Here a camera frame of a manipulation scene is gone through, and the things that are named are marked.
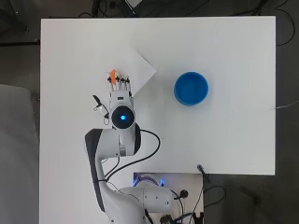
white paper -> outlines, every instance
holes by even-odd
[[[156,73],[156,69],[130,47],[111,52],[111,55],[106,58],[105,65],[99,70],[99,96],[101,101],[105,103],[109,102],[107,74],[113,69],[116,69],[121,75],[129,76],[133,96]]]

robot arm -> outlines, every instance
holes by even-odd
[[[130,80],[115,74],[115,85],[111,76],[107,81],[110,88],[108,117],[112,129],[93,129],[85,135],[86,148],[91,165],[93,186],[98,204],[107,213],[113,224],[149,223],[145,209],[149,212],[166,212],[172,207],[169,189],[142,183],[137,187],[110,189],[105,179],[102,160],[133,156],[140,148],[140,129],[135,123],[133,97]]]

